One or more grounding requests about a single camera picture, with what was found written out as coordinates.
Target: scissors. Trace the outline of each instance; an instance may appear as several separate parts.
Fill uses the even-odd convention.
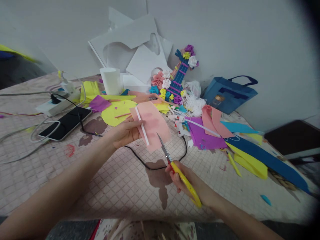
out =
[[[161,148],[164,152],[164,154],[166,155],[167,157],[167,161],[168,161],[168,165],[170,165],[173,173],[178,173],[181,180],[183,181],[183,183],[186,185],[187,189],[190,191],[191,195],[193,196],[193,199],[191,198],[191,200],[193,201],[193,203],[198,207],[198,208],[201,208],[202,204],[201,204],[201,201],[199,199],[199,196],[198,194],[196,193],[196,190],[194,190],[193,186],[190,184],[190,182],[188,181],[188,179],[186,178],[185,175],[183,175],[183,173],[181,172],[181,170],[177,167],[177,165],[172,161],[172,158],[170,156],[170,154],[168,153],[166,147],[164,146],[163,144],[163,141],[161,139],[161,137],[159,136],[159,134],[157,133],[159,139],[160,139],[160,142],[161,142]]]

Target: table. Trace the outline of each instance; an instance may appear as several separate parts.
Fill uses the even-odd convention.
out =
[[[82,79],[98,81],[99,76]],[[0,93],[36,92],[57,89],[57,73],[32,79]],[[36,113],[37,105],[48,100],[48,94],[1,97],[1,112]],[[0,119],[0,136],[17,129],[40,123],[44,115],[7,116]],[[224,117],[233,122],[248,124],[234,112]],[[171,140],[166,146],[173,159],[185,152],[183,140],[177,136],[174,123],[167,118]],[[84,122],[87,131],[105,134],[107,126],[100,113],[92,114]],[[37,144],[29,142],[30,133],[17,133],[0,144],[0,161],[17,159],[34,149]],[[10,164],[0,165],[0,214],[9,215],[22,202],[26,201],[40,187],[57,176],[99,138],[86,135],[80,127],[64,141],[51,141],[31,156]],[[142,140],[129,145],[150,166],[164,164],[161,149],[149,153]],[[239,208],[259,220],[274,220],[306,224],[317,203],[315,198],[301,190],[291,192],[274,181],[257,178],[238,165],[240,178],[227,162],[220,150],[187,149],[181,161],[193,169],[211,188]],[[260,195],[266,195],[272,206],[266,204]],[[91,181],[89,188],[74,205],[69,219],[130,218],[132,220],[159,219],[171,221],[213,221],[214,214],[206,207],[197,209],[185,194],[178,194],[176,187],[163,170],[150,171],[138,161],[130,149],[120,148],[103,165]]]

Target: scissor blade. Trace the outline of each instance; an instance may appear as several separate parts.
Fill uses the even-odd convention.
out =
[[[160,142],[161,142],[161,148],[162,148],[162,151],[164,152],[164,154],[166,155],[166,157],[167,157],[167,159],[170,161],[170,162],[172,162],[172,159],[171,159],[171,156],[170,156],[170,154],[168,153],[168,151],[167,151],[167,149],[166,149],[166,147],[164,146],[164,144],[163,144],[163,141],[162,141],[162,139],[161,139],[161,137],[159,136],[159,134],[157,133],[157,135],[158,135],[158,137],[159,137],[159,139],[160,139]]]

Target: power strip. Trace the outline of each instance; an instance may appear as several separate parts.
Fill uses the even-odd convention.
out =
[[[74,99],[79,99],[79,98],[80,98],[80,92],[75,91],[73,94],[71,94],[68,97],[68,100],[73,101]],[[66,99],[59,99],[59,100],[61,100],[61,102],[59,102],[58,104],[53,104],[51,100],[46,103],[43,103],[38,107],[36,107],[36,110],[50,117],[60,113],[62,110],[66,109],[71,105],[71,103]]]

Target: purple foam flower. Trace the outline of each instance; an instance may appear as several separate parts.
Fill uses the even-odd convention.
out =
[[[173,99],[173,103],[181,105],[182,98],[180,96],[175,96]]]
[[[190,52],[191,56],[195,56],[192,45],[187,45],[184,49],[186,52]]]

